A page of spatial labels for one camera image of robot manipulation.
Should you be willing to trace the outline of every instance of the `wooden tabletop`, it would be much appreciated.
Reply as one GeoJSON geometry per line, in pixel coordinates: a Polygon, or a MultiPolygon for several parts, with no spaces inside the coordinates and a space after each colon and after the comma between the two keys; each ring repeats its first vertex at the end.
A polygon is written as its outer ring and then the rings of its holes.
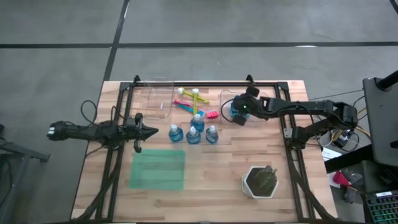
{"type": "MultiPolygon", "coordinates": [[[[307,101],[304,82],[287,81],[292,101],[307,101]]],[[[120,82],[104,82],[98,105],[97,122],[110,118],[110,108],[116,105],[120,82]]],[[[220,109],[220,103],[244,93],[245,87],[203,87],[199,95],[210,101],[200,103],[205,110],[220,109]]],[[[275,97],[271,87],[259,87],[260,95],[275,97]]],[[[159,132],[142,142],[142,150],[181,150],[185,152],[183,190],[130,189],[133,143],[125,145],[118,197],[114,211],[115,222],[276,222],[296,221],[294,200],[287,167],[285,146],[279,119],[268,121],[250,117],[245,127],[225,120],[205,120],[206,128],[214,124],[220,139],[209,144],[204,134],[201,143],[189,145],[184,140],[171,143],[168,132],[171,124],[189,130],[192,114],[171,105],[171,97],[192,101],[189,96],[177,95],[177,88],[134,88],[131,114],[146,116],[146,126],[159,132]],[[241,177],[251,166],[271,165],[277,169],[279,186],[272,199],[254,200],[241,188],[241,177]]],[[[310,124],[309,116],[295,116],[297,125],[310,124]]],[[[91,143],[88,152],[98,148],[91,143]]],[[[303,150],[311,191],[330,214],[336,209],[319,147],[303,150]]],[[[91,203],[101,185],[106,150],[99,150],[86,158],[72,212],[78,217],[91,203]]],[[[303,193],[300,194],[305,210],[303,193]]],[[[104,206],[104,216],[108,203],[104,206]]]]}

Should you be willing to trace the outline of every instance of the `concrete floor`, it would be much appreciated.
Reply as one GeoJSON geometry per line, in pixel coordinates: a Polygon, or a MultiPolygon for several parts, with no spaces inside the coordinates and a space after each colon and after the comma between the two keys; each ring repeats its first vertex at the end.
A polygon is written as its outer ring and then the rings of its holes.
{"type": "MultiPolygon", "coordinates": [[[[0,0],[0,44],[111,43],[123,0],[0,0]]],[[[132,0],[121,42],[398,41],[388,0],[132,0]]],[[[85,123],[83,100],[97,101],[110,49],[0,49],[0,123],[9,141],[51,154],[34,161],[15,223],[68,220],[86,142],[52,142],[50,123],[85,123]]],[[[397,70],[398,47],[119,49],[110,80],[305,80],[309,98],[361,89],[366,77],[397,70]]],[[[361,93],[336,96],[352,103],[361,93]]],[[[366,119],[361,125],[368,129],[366,119]]],[[[360,144],[366,145],[361,135],[360,144]]],[[[341,201],[339,217],[363,221],[341,201]]]]}

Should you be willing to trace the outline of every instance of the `black stripe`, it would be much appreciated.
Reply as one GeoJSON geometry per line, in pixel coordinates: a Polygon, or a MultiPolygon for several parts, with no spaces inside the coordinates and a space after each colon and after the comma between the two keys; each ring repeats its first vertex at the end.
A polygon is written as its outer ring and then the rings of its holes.
{"type": "Polygon", "coordinates": [[[398,14],[398,5],[396,0],[390,0],[390,3],[392,4],[392,7],[395,9],[396,13],[398,14]]]}
{"type": "Polygon", "coordinates": [[[114,58],[116,57],[116,52],[118,51],[118,44],[120,41],[120,36],[122,35],[124,19],[125,19],[125,15],[127,14],[127,7],[129,5],[129,3],[130,3],[130,0],[124,0],[124,2],[123,2],[123,7],[122,7],[122,11],[120,13],[119,22],[118,22],[118,28],[116,29],[116,33],[114,34],[113,45],[111,48],[111,52],[109,53],[109,58],[108,58],[108,62],[106,64],[103,81],[109,81],[109,79],[111,78],[114,58]]]}
{"type": "Polygon", "coordinates": [[[397,41],[387,42],[197,42],[197,43],[131,43],[118,44],[119,48],[224,48],[224,47],[388,47],[398,46],[397,41]]]}
{"type": "Polygon", "coordinates": [[[117,44],[0,44],[0,49],[178,49],[228,47],[398,47],[398,41],[379,42],[196,42],[196,43],[123,43],[119,44],[121,29],[115,35],[117,44]]]}
{"type": "Polygon", "coordinates": [[[0,49],[87,49],[111,47],[112,44],[0,44],[0,49]]]}

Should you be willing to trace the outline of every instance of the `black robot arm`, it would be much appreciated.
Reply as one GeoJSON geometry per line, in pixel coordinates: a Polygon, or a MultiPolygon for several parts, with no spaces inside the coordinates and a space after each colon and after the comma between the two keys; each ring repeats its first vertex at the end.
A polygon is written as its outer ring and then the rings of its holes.
{"type": "Polygon", "coordinates": [[[325,117],[325,119],[305,128],[284,129],[284,135],[289,139],[292,149],[304,149],[305,143],[315,135],[322,135],[333,129],[354,129],[358,124],[356,108],[343,102],[336,103],[330,100],[290,102],[269,97],[257,99],[258,93],[258,89],[250,86],[246,93],[233,100],[231,106],[238,111],[238,115],[233,118],[233,122],[244,126],[246,122],[244,114],[251,114],[266,120],[289,114],[321,115],[325,117]]]}
{"type": "Polygon", "coordinates": [[[118,147],[123,141],[135,139],[134,150],[141,152],[140,140],[145,141],[158,131],[157,128],[145,126],[142,123],[142,114],[138,113],[135,118],[128,118],[125,125],[118,125],[115,121],[103,121],[96,125],[80,126],[57,121],[50,125],[47,137],[52,141],[69,138],[96,141],[111,148],[118,147]]]}

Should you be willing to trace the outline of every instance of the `plant pot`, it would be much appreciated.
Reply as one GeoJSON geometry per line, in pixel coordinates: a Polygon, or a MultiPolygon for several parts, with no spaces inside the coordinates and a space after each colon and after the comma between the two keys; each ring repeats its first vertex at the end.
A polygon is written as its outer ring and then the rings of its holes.
{"type": "Polygon", "coordinates": [[[247,180],[247,178],[248,178],[248,176],[249,176],[249,174],[250,174],[250,171],[251,171],[253,168],[264,168],[264,167],[263,167],[263,166],[252,166],[252,167],[250,167],[249,172],[247,172],[247,174],[244,174],[244,175],[242,176],[242,191],[243,191],[243,193],[245,193],[247,196],[249,196],[249,197],[251,197],[251,198],[254,198],[254,199],[267,199],[267,198],[272,198],[272,197],[274,196],[274,194],[275,194],[276,188],[278,188],[279,181],[277,180],[277,182],[276,182],[276,184],[275,184],[275,187],[274,187],[274,189],[272,190],[272,193],[270,194],[270,196],[255,196],[255,195],[251,192],[250,187],[248,186],[248,183],[246,182],[246,180],[247,180]]]}

